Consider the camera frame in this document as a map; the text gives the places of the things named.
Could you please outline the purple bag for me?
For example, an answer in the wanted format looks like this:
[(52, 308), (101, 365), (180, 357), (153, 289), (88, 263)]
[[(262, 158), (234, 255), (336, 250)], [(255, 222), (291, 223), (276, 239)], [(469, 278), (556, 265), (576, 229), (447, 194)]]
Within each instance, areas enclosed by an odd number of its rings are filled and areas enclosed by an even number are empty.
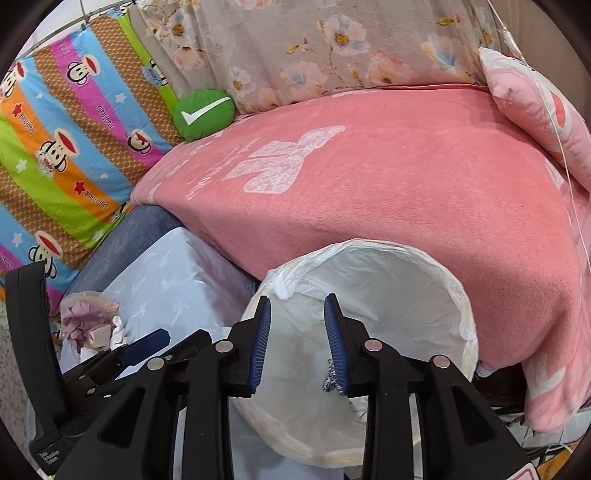
[(60, 336), (80, 352), (94, 327), (109, 324), (119, 305), (104, 293), (85, 291), (66, 296), (60, 303)]

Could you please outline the white lined trash bin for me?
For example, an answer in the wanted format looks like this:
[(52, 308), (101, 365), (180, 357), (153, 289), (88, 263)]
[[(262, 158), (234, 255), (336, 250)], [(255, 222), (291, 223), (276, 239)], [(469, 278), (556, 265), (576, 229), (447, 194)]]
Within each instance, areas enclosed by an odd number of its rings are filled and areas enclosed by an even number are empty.
[(444, 265), (420, 249), (353, 239), (290, 260), (266, 274), (242, 317), (259, 298), (271, 304), (262, 382), (238, 412), (276, 453), (311, 466), (361, 464), (367, 404), (322, 388), (329, 374), (325, 297), (360, 320), (370, 337), (406, 357), (448, 356), (467, 378), (478, 363), (469, 297)]

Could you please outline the light blue palm cloth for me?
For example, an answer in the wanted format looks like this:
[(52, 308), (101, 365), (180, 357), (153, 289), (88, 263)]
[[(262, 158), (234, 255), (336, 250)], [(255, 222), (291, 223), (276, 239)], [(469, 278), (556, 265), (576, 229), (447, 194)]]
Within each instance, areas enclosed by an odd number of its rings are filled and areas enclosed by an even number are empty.
[(366, 427), (349, 399), (325, 390), (329, 341), (324, 301), (348, 309), (362, 255), (352, 243), (332, 245), (274, 269), (261, 284), (239, 272), (183, 228), (150, 246), (107, 287), (119, 307), (122, 335), (137, 340), (156, 329), (178, 343), (204, 329), (221, 340), (271, 302), (270, 343), (256, 395), (232, 401), (230, 426), (239, 479), (338, 479), (363, 460)]

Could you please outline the dark blue cushion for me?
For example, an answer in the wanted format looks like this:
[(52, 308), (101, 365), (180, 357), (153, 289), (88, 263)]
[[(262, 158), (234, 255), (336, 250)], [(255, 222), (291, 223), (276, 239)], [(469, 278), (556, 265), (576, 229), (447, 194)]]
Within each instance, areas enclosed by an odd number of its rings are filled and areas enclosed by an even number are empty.
[(147, 248), (167, 232), (182, 226), (160, 206), (134, 207), (92, 253), (65, 295), (104, 291)]

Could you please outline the black patterned ribbon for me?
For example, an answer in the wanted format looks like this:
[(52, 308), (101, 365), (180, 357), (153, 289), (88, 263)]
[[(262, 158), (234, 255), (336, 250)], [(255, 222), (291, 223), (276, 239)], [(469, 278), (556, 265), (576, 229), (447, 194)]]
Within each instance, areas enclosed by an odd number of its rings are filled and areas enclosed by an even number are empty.
[(332, 359), (328, 360), (328, 372), (325, 376), (324, 382), (322, 383), (322, 389), (325, 391), (325, 393), (336, 391), (342, 395), (342, 387), (339, 385), (337, 372), (335, 371), (335, 365)]

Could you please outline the colourful monkey print pillow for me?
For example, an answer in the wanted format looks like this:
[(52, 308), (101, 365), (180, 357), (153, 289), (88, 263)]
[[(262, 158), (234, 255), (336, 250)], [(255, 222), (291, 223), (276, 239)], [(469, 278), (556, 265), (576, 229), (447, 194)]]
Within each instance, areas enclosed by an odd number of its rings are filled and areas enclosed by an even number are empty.
[(13, 63), (1, 84), (1, 268), (44, 267), (52, 310), (180, 142), (177, 98), (126, 8)]

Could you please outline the green checkmark cushion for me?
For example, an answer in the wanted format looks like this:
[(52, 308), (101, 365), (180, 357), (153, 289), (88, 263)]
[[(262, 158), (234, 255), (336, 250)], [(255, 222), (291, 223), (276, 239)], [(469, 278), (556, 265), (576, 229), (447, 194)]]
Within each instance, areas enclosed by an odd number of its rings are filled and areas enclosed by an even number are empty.
[(184, 95), (173, 112), (173, 123), (185, 142), (217, 133), (236, 116), (233, 99), (225, 91), (204, 89)]

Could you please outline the pink fleece blanket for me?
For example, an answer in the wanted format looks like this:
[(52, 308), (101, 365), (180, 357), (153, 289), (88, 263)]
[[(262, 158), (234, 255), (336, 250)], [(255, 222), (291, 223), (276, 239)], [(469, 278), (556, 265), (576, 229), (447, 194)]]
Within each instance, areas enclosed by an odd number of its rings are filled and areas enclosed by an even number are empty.
[(353, 238), (416, 247), (472, 304), (535, 430), (590, 396), (590, 197), (476, 87), (335, 94), (176, 146), (134, 187), (256, 278)]

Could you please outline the grey floral blanket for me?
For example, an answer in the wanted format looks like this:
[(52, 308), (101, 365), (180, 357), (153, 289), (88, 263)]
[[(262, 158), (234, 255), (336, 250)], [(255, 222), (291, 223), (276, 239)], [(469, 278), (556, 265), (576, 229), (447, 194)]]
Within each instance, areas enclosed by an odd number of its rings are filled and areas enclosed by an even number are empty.
[(139, 1), (131, 26), (174, 92), (228, 92), (243, 114), (339, 91), (480, 84), (498, 49), (485, 1)]

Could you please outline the pink heart pillow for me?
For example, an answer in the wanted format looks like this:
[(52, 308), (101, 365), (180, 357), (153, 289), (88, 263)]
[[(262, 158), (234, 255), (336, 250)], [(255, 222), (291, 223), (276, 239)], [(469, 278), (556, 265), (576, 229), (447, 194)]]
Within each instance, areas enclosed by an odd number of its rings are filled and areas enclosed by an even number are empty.
[(590, 189), (590, 132), (565, 95), (522, 61), (481, 48), (479, 58), (499, 110)]

